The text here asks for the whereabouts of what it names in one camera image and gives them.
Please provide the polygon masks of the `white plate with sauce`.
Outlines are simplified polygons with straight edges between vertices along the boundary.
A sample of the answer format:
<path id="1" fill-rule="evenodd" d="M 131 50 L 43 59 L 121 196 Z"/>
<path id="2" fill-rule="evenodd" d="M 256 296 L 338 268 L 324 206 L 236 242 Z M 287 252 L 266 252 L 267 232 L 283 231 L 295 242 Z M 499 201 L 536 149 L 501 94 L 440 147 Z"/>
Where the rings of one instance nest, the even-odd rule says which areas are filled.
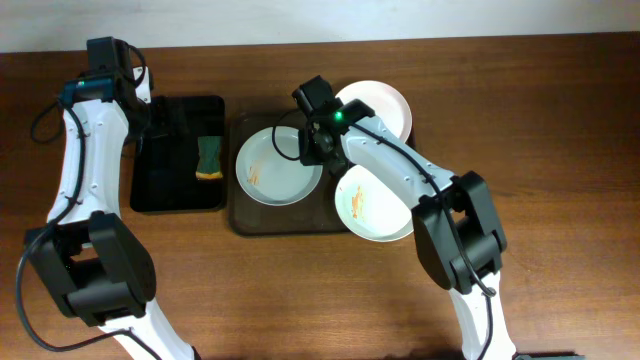
<path id="1" fill-rule="evenodd" d="M 393 242 L 413 233 L 407 206 L 360 165 L 353 166 L 341 177 L 334 204 L 342 223 L 366 240 Z"/>

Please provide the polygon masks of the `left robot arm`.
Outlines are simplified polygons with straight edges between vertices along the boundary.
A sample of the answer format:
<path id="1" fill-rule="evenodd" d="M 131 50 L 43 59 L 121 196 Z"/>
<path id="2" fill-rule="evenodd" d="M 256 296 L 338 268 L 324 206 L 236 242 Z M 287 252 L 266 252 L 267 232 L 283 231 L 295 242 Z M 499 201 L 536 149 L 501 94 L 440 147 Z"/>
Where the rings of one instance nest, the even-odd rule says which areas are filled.
<path id="1" fill-rule="evenodd" d="M 122 148 L 129 117 L 118 91 L 88 77 L 66 84 L 61 180 L 44 227 L 27 232 L 30 263 L 60 312 L 117 340 L 134 359 L 196 359 L 156 299 L 150 254 L 123 223 Z"/>

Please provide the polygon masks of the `grey plate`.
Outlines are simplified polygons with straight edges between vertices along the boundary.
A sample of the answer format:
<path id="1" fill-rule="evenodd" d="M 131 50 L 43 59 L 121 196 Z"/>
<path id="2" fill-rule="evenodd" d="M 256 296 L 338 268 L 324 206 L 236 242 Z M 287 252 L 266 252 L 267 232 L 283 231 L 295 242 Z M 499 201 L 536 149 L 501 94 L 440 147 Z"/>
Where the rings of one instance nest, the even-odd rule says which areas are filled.
<path id="1" fill-rule="evenodd" d="M 262 129 L 244 142 L 236 157 L 236 178 L 253 200 L 269 206 L 290 205 L 316 188 L 323 167 L 282 157 L 273 146 L 272 130 Z"/>

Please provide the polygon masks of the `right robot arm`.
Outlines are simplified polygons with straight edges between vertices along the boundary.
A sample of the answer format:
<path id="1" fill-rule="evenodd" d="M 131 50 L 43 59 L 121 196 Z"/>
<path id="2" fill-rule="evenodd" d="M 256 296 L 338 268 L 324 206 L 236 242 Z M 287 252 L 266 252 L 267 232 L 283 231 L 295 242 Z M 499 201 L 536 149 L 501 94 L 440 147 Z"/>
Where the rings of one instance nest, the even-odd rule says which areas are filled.
<path id="1" fill-rule="evenodd" d="M 433 165 L 360 100 L 299 99 L 296 105 L 306 118 L 303 164 L 360 165 L 410 210 L 419 262 L 449 293 L 464 357 L 515 358 L 499 294 L 506 236 L 483 178 Z"/>

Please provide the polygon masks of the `green yellow sponge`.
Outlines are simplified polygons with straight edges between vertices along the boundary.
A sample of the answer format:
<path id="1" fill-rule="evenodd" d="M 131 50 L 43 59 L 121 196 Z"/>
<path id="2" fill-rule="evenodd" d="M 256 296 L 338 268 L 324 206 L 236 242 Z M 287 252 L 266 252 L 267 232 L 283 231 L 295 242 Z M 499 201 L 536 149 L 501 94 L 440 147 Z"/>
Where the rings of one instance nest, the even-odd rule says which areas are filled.
<path id="1" fill-rule="evenodd" d="M 220 154 L 221 136 L 202 136 L 197 139 L 199 160 L 196 178 L 200 181 L 213 181 L 223 178 Z"/>

